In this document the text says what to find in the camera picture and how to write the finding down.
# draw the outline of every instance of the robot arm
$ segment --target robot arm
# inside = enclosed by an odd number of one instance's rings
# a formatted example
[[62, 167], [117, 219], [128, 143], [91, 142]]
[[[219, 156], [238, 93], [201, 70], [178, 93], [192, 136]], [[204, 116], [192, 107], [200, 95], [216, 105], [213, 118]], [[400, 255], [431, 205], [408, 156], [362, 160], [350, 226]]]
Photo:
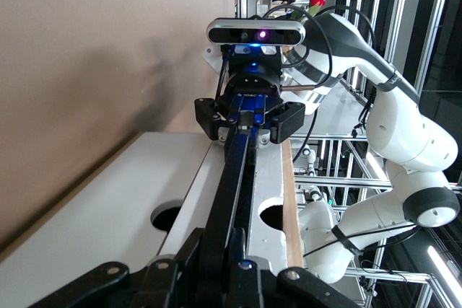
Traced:
[[[333, 283], [364, 247], [415, 224], [440, 226], [456, 217], [460, 206], [441, 171], [454, 162], [458, 149], [449, 133], [420, 114], [414, 88], [367, 45], [356, 27], [335, 14], [316, 19], [331, 44], [332, 75], [357, 66], [377, 88], [367, 120], [367, 140], [388, 160], [386, 169], [393, 186], [387, 193], [349, 207], [338, 225], [332, 208], [321, 201], [300, 212], [308, 268]], [[328, 56], [322, 39], [316, 37], [314, 27], [307, 26], [313, 38], [307, 62], [326, 73]]]

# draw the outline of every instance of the ceiling light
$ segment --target ceiling light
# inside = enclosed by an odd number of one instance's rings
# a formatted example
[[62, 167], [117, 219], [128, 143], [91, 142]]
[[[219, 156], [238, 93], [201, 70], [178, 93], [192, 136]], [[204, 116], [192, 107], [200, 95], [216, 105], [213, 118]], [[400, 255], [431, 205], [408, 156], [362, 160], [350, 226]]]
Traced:
[[356, 83], [358, 82], [358, 68], [354, 67], [353, 68], [353, 79], [352, 79], [352, 88], [356, 89]]
[[321, 147], [321, 160], [324, 159], [324, 151], [326, 150], [326, 140], [323, 140], [323, 145]]
[[443, 275], [446, 283], [448, 283], [449, 289], [454, 293], [459, 303], [462, 304], [462, 288], [456, 277], [451, 273], [449, 267], [445, 264], [433, 246], [430, 245], [427, 252], [439, 272]]

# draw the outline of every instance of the screw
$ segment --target screw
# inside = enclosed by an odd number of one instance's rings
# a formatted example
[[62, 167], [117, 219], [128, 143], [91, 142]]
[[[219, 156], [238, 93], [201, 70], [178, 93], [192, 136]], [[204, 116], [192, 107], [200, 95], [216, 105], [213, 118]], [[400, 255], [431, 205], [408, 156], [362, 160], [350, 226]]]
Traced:
[[116, 274], [116, 273], [119, 273], [120, 270], [121, 269], [119, 267], [111, 267], [106, 271], [106, 273], [109, 274], [109, 275], [110, 274]]
[[252, 263], [250, 261], [242, 261], [239, 263], [239, 268], [241, 270], [250, 270], [252, 268]]
[[157, 268], [159, 268], [160, 270], [165, 270], [167, 269], [170, 265], [165, 262], [165, 261], [160, 261], [156, 264]]
[[288, 277], [288, 279], [290, 279], [291, 281], [296, 281], [298, 279], [300, 279], [300, 275], [295, 272], [294, 270], [289, 270], [286, 272], [286, 277]]

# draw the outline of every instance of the beige wall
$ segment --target beige wall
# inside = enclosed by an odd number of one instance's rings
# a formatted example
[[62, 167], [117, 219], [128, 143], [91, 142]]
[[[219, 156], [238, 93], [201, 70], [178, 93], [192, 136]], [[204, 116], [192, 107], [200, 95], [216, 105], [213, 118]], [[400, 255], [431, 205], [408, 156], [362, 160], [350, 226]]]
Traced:
[[0, 0], [0, 250], [134, 131], [199, 131], [234, 0]]

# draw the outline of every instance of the red flower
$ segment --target red flower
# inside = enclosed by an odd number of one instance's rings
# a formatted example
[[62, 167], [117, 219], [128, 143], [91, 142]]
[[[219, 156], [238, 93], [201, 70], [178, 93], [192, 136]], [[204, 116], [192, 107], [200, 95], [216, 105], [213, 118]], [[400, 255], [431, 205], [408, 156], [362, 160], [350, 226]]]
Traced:
[[326, 2], [324, 0], [310, 0], [310, 6], [323, 6]]

